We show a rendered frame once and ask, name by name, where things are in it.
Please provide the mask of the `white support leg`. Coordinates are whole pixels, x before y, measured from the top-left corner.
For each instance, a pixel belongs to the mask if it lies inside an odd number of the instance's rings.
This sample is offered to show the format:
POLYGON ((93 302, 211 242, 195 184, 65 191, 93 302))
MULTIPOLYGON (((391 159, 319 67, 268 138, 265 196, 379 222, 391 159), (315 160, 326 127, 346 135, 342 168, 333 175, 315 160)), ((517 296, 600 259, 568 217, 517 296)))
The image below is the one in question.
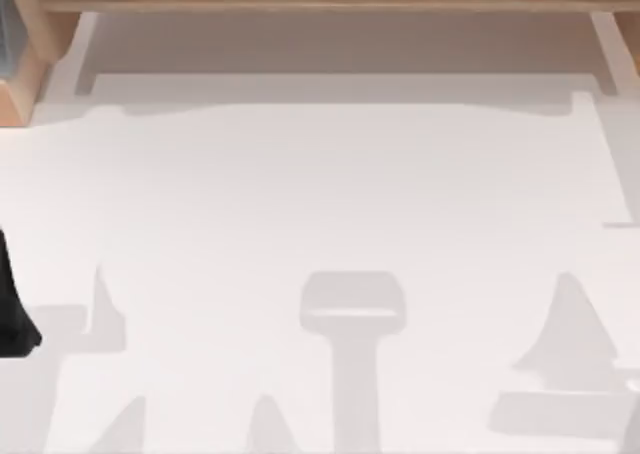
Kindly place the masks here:
POLYGON ((593 75, 597 81, 600 95, 603 98, 616 98, 618 89, 615 54, 618 29, 611 14, 596 12, 592 13, 590 17, 598 47, 598 62, 593 75))
POLYGON ((78 65, 74 94, 77 96, 90 95, 95 84, 96 41, 99 26, 99 14, 88 13, 81 16, 80 25, 75 37, 78 65))

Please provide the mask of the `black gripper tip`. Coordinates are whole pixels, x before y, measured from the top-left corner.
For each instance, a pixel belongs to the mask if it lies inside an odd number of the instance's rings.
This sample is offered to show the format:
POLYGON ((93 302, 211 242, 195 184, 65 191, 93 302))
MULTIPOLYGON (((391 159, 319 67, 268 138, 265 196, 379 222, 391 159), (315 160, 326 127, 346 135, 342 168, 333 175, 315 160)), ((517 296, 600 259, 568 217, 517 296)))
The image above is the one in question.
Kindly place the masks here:
POLYGON ((0 229, 0 358, 24 358, 42 343, 42 334, 19 297, 4 231, 0 229))

